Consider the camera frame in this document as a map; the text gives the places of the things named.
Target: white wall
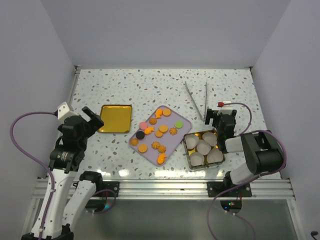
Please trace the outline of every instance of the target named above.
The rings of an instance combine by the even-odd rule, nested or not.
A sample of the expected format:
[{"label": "white wall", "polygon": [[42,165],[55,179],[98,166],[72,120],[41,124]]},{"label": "white wall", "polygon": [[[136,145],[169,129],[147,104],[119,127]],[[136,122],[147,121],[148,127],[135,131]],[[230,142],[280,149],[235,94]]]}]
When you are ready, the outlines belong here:
[{"label": "white wall", "polygon": [[75,65],[253,66],[290,0],[42,0]]},{"label": "white wall", "polygon": [[[16,150],[9,128],[23,113],[54,112],[67,100],[74,67],[40,0],[0,1],[0,35],[0,239],[17,240],[44,171]],[[22,120],[17,141],[48,163],[57,124],[53,116]]]},{"label": "white wall", "polygon": [[320,1],[292,0],[253,68],[267,126],[283,141],[308,234],[320,231]]}]

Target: terrazzo surface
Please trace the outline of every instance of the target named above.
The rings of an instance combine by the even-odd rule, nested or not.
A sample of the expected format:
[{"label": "terrazzo surface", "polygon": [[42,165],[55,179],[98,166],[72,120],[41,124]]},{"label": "terrazzo surface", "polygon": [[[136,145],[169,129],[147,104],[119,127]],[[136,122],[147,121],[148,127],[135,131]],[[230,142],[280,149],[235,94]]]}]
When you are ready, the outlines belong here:
[{"label": "terrazzo surface", "polygon": [[[215,168],[190,171],[182,144],[160,167],[153,165],[128,144],[130,136],[158,106],[166,105],[192,123],[190,133],[212,129],[205,125],[185,89],[190,92],[205,112],[205,84],[208,85],[207,106],[217,110],[217,102],[233,101],[247,104],[252,110],[249,131],[266,129],[255,86],[249,69],[82,69],[72,99],[77,114],[88,119],[81,111],[88,106],[99,114],[102,105],[132,105],[129,133],[99,133],[88,140],[83,171],[96,171],[111,180],[208,180],[223,179],[227,171],[245,162],[243,153],[226,154],[225,162]],[[249,122],[248,110],[235,105],[235,131],[240,132]],[[264,179],[280,179],[280,174]]]}]

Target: lavender tray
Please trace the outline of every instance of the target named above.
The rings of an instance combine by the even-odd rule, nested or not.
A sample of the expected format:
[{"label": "lavender tray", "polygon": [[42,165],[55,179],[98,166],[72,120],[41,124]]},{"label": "lavender tray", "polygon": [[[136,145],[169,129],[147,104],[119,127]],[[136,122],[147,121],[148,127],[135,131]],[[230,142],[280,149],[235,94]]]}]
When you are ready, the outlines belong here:
[{"label": "lavender tray", "polygon": [[[161,118],[157,118],[157,122],[155,125],[151,125],[149,123],[149,119],[151,118],[155,118],[156,115],[156,110],[157,109],[170,109],[171,110],[171,115],[170,116],[164,116],[162,115]],[[174,150],[177,148],[177,146],[179,145],[179,143],[182,141],[182,139],[184,138],[184,135],[187,134],[191,127],[192,124],[189,120],[187,120],[186,118],[184,118],[183,116],[181,116],[180,114],[176,113],[175,111],[173,111],[171,108],[167,107],[167,106],[159,106],[157,107],[157,109],[153,112],[153,114],[151,114],[151,116],[149,116],[149,118],[145,121],[149,127],[154,127],[154,132],[152,132],[149,135],[145,135],[144,139],[139,140],[139,144],[137,146],[132,146],[130,144],[131,139],[136,138],[136,133],[138,131],[141,131],[141,129],[137,130],[132,137],[129,140],[129,145],[131,148],[133,148],[135,151],[137,151],[139,154],[141,154],[143,157],[145,157],[147,160],[149,160],[151,163],[153,163],[156,166],[159,166],[159,164],[157,163],[157,159],[158,159],[158,155],[160,154],[158,152],[157,149],[153,149],[151,147],[151,144],[153,142],[159,142],[161,145],[164,145],[166,147],[166,151],[165,151],[165,155],[166,155],[166,159],[165,162],[163,164],[165,164],[170,155],[174,152]],[[176,135],[171,135],[169,133],[169,130],[171,128],[175,127],[175,122],[176,121],[181,121],[183,122],[183,127],[182,128],[177,128],[177,134]],[[163,134],[162,137],[156,137],[155,132],[159,129],[159,127],[161,125],[167,125],[168,127],[168,131],[166,133]],[[140,153],[138,151],[138,147],[140,144],[146,144],[148,147],[148,150],[145,153]]]}]

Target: gold-lined container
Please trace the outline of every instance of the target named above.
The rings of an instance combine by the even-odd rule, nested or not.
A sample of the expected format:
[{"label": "gold-lined container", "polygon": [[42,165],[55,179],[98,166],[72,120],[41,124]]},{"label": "gold-lined container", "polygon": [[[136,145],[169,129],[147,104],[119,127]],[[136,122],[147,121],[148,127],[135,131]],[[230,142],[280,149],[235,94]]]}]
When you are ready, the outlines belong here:
[{"label": "gold-lined container", "polygon": [[[190,155],[192,153],[194,153],[194,152],[197,152],[197,147],[195,147],[193,149],[188,149],[187,148],[187,143],[186,143],[186,136],[188,136],[188,135],[196,135],[199,138],[199,140],[202,140],[203,139],[203,135],[205,133],[213,133],[217,137],[217,132],[214,129],[213,130],[208,130],[208,131],[199,131],[199,132],[188,133],[188,134],[184,135],[184,137],[183,137],[182,142],[183,142],[183,145],[184,145],[186,158],[187,158],[190,170],[196,171],[196,170],[201,170],[201,169],[204,169],[204,168],[214,167],[214,166],[222,164],[226,160],[226,156],[222,153],[222,156],[223,156],[222,161],[208,163],[208,161],[207,161],[207,156],[208,155],[204,155],[204,161],[203,161],[202,165],[192,166]],[[217,149],[217,148],[218,148],[218,145],[215,145],[215,146],[211,147],[211,150],[212,149]]]},{"label": "gold-lined container", "polygon": [[100,117],[104,122],[99,133],[129,133],[132,105],[103,105]]}]

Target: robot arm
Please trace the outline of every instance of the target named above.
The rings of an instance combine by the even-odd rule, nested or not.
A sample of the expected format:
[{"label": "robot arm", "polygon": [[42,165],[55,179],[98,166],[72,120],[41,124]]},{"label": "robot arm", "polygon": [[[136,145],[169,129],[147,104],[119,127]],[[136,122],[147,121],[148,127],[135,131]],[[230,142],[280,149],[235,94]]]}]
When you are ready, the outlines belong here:
[{"label": "robot arm", "polygon": [[213,119],[212,126],[217,132],[217,145],[221,152],[244,152],[245,163],[226,173],[223,179],[223,189],[245,183],[254,176],[279,169],[284,162],[284,153],[277,140],[271,135],[259,133],[245,133],[235,135],[236,114],[228,101],[219,102],[220,110],[207,110],[205,124]]},{"label": "robot arm", "polygon": [[230,172],[232,184],[238,185],[265,172],[273,172],[284,162],[284,153],[277,141],[264,132],[246,133],[225,142],[228,153],[244,152],[245,163]]},{"label": "robot arm", "polygon": [[[84,172],[80,176],[75,194],[66,206],[71,184],[85,156],[88,138],[104,125],[101,118],[88,107],[84,107],[82,111],[90,117],[90,121],[76,115],[66,102],[62,103],[55,112],[61,123],[58,130],[62,136],[57,139],[55,148],[49,157],[49,168],[55,183],[54,191],[51,178],[49,178],[39,216],[31,233],[22,236],[21,240],[36,240],[40,237],[40,233],[44,240],[73,240],[71,229],[74,228],[90,197],[102,187],[100,173]],[[45,217],[45,222],[42,229],[43,217]]]}]

